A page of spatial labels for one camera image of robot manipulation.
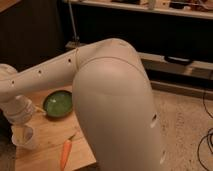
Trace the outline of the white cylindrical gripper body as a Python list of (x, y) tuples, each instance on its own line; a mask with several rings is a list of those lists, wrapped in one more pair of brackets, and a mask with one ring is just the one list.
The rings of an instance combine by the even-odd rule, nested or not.
[(16, 96), (7, 102), (0, 102), (0, 109), (13, 125), (27, 123), (36, 110), (33, 102), (23, 95)]

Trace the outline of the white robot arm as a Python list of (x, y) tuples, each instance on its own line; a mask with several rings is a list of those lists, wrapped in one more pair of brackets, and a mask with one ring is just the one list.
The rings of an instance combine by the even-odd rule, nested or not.
[(167, 170), (150, 81), (131, 44), (105, 39), (0, 76), (0, 109), (25, 122), (24, 94), (66, 85), (101, 171)]

